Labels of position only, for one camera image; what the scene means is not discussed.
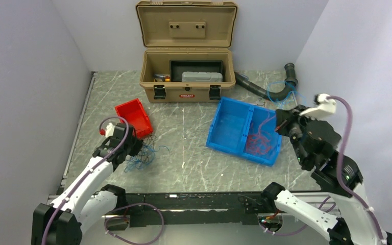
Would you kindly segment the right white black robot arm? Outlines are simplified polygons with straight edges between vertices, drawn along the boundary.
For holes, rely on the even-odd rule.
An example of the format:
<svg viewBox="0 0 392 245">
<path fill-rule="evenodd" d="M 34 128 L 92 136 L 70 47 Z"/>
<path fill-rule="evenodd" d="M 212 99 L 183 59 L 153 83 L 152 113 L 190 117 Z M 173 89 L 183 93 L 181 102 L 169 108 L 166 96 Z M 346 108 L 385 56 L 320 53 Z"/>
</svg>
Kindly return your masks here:
<svg viewBox="0 0 392 245">
<path fill-rule="evenodd" d="M 311 227 L 329 244 L 392 244 L 392 233 L 384 231 L 365 196 L 363 176 L 356 162 L 337 150 L 345 137 L 326 121 L 304 115 L 306 107 L 277 109 L 275 131 L 288 137 L 303 170 L 335 202 L 340 216 L 299 200 L 278 183 L 261 193 L 267 212 L 279 209 Z"/>
</svg>

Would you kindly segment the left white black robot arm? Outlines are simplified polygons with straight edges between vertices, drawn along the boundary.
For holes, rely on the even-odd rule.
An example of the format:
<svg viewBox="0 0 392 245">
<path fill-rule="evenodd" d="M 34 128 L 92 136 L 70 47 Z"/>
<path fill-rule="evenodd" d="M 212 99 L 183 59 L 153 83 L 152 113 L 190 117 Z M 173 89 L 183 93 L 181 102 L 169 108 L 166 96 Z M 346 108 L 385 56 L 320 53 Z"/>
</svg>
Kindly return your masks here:
<svg viewBox="0 0 392 245">
<path fill-rule="evenodd" d="M 33 212 L 32 244 L 80 244 L 83 234 L 104 214 L 122 213 L 127 205 L 125 189 L 100 185 L 127 156 L 136 156 L 143 145 L 133 125 L 109 123 L 105 140 L 97 147 L 83 172 L 50 204 Z"/>
</svg>

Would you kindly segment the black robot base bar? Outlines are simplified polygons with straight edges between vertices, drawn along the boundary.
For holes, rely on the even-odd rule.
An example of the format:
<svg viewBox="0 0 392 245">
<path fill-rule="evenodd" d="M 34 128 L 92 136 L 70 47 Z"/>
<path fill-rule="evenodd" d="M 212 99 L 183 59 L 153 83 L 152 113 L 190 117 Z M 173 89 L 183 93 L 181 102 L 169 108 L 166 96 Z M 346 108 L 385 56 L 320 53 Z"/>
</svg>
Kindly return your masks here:
<svg viewBox="0 0 392 245">
<path fill-rule="evenodd" d="M 228 224 L 256 225 L 257 218 L 273 220 L 278 209 L 259 191 L 127 193 L 126 208 L 104 215 L 112 231 L 151 225 Z"/>
</svg>

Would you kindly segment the blue two-compartment plastic bin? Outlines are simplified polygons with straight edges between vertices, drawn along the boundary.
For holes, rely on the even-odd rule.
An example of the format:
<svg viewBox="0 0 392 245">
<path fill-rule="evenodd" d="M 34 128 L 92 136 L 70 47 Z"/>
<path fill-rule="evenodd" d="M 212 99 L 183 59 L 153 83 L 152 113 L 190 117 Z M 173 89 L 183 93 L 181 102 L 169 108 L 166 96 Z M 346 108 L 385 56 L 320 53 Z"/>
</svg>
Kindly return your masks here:
<svg viewBox="0 0 392 245">
<path fill-rule="evenodd" d="M 275 132 L 274 110 L 222 97 L 206 146 L 253 161 L 273 166 L 281 148 L 281 136 Z"/>
</svg>

